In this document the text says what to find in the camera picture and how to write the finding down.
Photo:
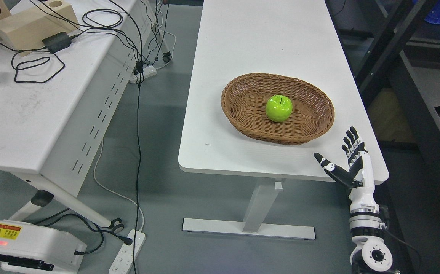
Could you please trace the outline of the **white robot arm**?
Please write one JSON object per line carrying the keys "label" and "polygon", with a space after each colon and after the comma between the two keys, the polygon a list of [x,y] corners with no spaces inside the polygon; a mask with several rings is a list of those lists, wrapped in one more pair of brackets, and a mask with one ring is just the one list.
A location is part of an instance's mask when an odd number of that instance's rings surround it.
{"label": "white robot arm", "polygon": [[355,209],[349,219],[352,242],[352,274],[393,274],[393,257],[383,239],[386,228],[379,212]]}

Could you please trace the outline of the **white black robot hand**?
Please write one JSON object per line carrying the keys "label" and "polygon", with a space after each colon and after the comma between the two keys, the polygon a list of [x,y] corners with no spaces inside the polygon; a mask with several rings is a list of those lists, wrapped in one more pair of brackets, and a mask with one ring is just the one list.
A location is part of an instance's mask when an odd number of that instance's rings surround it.
{"label": "white black robot hand", "polygon": [[330,178],[350,189],[351,213],[380,213],[379,205],[373,197],[375,191],[373,165],[364,140],[354,127],[350,127],[343,141],[341,148],[347,157],[349,170],[332,163],[319,153],[314,153],[315,159]]}

